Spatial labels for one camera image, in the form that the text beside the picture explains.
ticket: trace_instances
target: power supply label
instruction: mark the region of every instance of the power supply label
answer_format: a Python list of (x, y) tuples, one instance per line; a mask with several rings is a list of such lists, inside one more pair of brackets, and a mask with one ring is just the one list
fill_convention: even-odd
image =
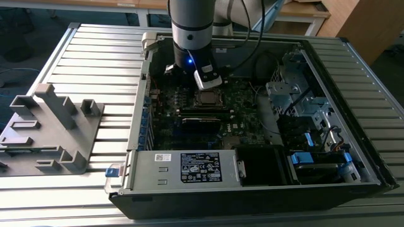
[(181, 153), (181, 182), (221, 182), (218, 153)]

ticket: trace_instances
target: gray plastic part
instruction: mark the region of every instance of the gray plastic part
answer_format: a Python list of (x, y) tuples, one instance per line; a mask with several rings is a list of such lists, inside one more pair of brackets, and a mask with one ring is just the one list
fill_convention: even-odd
[(72, 129), (76, 127), (76, 122), (70, 117), (70, 114), (66, 108), (62, 106), (58, 97), (54, 94), (54, 87), (50, 84), (38, 84), (36, 87), (34, 95), (40, 97), (49, 110), (54, 114), (56, 118), (58, 119), (61, 125), (65, 129)]
[(13, 129), (38, 129), (40, 123), (37, 121), (17, 121), (12, 123), (10, 127)]
[[(58, 172), (42, 172), (36, 168), (37, 160), (53, 159), (58, 162), (62, 150), (66, 150), (73, 155), (74, 151), (80, 151), (85, 160), (89, 158), (89, 154), (93, 147), (97, 127), (101, 120), (101, 115), (94, 117), (85, 117), (80, 110), (81, 103), (74, 103), (76, 114), (70, 115), (77, 127), (65, 130), (58, 122), (58, 119), (53, 115), (48, 105), (44, 102), (37, 102), (37, 107), (29, 108), (33, 116), (30, 121), (37, 120), (40, 122), (40, 128), (36, 129), (18, 129), (10, 127), (12, 122), (24, 122), (24, 119), (14, 114), (10, 119), (9, 126), (5, 127), (2, 134), (0, 135), (0, 142), (4, 138), (32, 138), (32, 145), (24, 146), (8, 146), (0, 145), (0, 161), (8, 165), (5, 171), (0, 172), (2, 176), (28, 176), (28, 175), (70, 175), (82, 174), (85, 172), (86, 165), (81, 169), (73, 171), (60, 166)], [(97, 103), (100, 112), (104, 110), (104, 104)]]
[(58, 97), (58, 99), (61, 100), (61, 105), (64, 106), (68, 113), (70, 115), (76, 114), (77, 110), (76, 110), (73, 102), (70, 101), (70, 98), (68, 96), (61, 96), (61, 97)]
[(28, 146), (32, 142), (30, 137), (4, 137), (0, 144), (4, 146)]
[(92, 99), (84, 99), (81, 102), (80, 109), (84, 113), (84, 116), (98, 116), (100, 109)]
[(80, 25), (81, 25), (81, 23), (70, 22), (70, 23), (69, 23), (69, 28), (78, 28)]
[(45, 149), (46, 147), (44, 147), (42, 150), (40, 150), (40, 152), (46, 155), (46, 156), (54, 156), (58, 155), (61, 156), (61, 153), (64, 151), (61, 146), (57, 146), (56, 149)]
[(60, 156), (60, 164), (70, 171), (82, 169), (86, 160), (78, 151), (74, 151), (73, 156), (64, 150)]
[(41, 172), (58, 172), (61, 169), (60, 164), (53, 159), (37, 160), (36, 163), (37, 163), (36, 168)]
[(37, 103), (30, 96), (16, 96), (9, 107), (24, 120), (30, 120), (30, 108), (37, 107)]

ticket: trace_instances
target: motherboard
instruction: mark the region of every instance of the motherboard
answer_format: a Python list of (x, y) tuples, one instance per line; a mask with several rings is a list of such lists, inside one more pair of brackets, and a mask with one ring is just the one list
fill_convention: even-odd
[(185, 79), (161, 75), (150, 80), (154, 150), (232, 149), (237, 144), (269, 143), (254, 104), (260, 94), (246, 79), (228, 78), (205, 91)]

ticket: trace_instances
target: barcode sticker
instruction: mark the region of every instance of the barcode sticker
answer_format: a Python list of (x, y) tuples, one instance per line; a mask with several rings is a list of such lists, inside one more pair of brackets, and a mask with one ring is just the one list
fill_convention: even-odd
[(117, 6), (134, 7), (134, 4), (122, 4), (122, 3), (118, 3)]
[(154, 162), (170, 162), (170, 154), (156, 154)]

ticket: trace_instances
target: aluminum extrusion table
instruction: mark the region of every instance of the aluminum extrusion table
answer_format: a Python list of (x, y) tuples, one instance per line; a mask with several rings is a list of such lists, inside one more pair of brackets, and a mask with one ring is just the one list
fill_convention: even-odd
[[(73, 102), (93, 99), (105, 104), (89, 167), (84, 175), (0, 178), (0, 226), (134, 226), (273, 222), (270, 226), (341, 226), (404, 222), (404, 187), (377, 198), (358, 199), (332, 210), (196, 219), (129, 220), (104, 193), (104, 171), (125, 159), (130, 114), (136, 97), (145, 31), (160, 28), (72, 24), (50, 55), (37, 83), (52, 83), (60, 96)], [(365, 128), (368, 137), (400, 183), (404, 179), (402, 108), (362, 63), (349, 43), (337, 38), (292, 35), (268, 37), (306, 39)], [(120, 185), (113, 178), (112, 185)]]

